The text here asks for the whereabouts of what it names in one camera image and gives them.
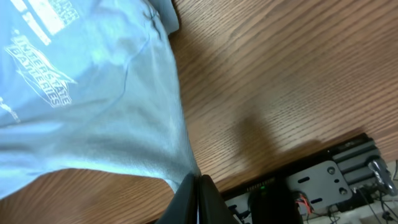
red wire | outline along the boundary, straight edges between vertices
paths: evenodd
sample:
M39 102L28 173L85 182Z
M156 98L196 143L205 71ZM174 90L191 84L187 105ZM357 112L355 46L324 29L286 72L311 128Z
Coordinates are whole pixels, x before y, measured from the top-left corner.
M304 202L300 202L300 203L304 203L305 207L307 208L308 214L311 214L312 209L311 209L311 206L308 203L307 199L303 195L300 195L300 199L302 199L304 201Z

light blue t-shirt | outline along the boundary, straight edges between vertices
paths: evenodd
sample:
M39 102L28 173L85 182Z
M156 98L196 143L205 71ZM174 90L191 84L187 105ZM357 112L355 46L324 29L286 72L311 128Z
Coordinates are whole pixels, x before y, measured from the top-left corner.
M4 0L0 11L0 198L67 168L174 190L199 174L149 1Z

wooden table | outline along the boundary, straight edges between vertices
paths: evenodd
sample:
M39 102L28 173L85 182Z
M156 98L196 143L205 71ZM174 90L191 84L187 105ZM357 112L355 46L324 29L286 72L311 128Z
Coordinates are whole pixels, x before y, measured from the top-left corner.
M363 131L398 158L398 1L176 6L188 132L221 191ZM161 180L63 170L3 200L0 223L146 223L172 196Z

wood grain surface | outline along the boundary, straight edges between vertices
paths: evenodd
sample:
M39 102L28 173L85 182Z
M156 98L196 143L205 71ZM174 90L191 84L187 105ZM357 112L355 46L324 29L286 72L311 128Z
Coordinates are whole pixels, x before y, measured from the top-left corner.
M398 1L179 0L170 37L198 165L218 188L367 132L398 159ZM0 223L146 223L161 180L45 175L0 202Z

screw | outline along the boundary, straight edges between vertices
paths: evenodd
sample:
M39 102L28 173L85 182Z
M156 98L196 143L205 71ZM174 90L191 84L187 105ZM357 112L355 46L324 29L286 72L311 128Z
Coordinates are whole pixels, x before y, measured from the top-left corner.
M336 171L336 170L335 170L334 167L329 167L329 168L328 168L328 173L331 174L331 175L335 174L335 171Z
M347 190L342 187L339 189L339 191L341 195L346 195L348 193Z

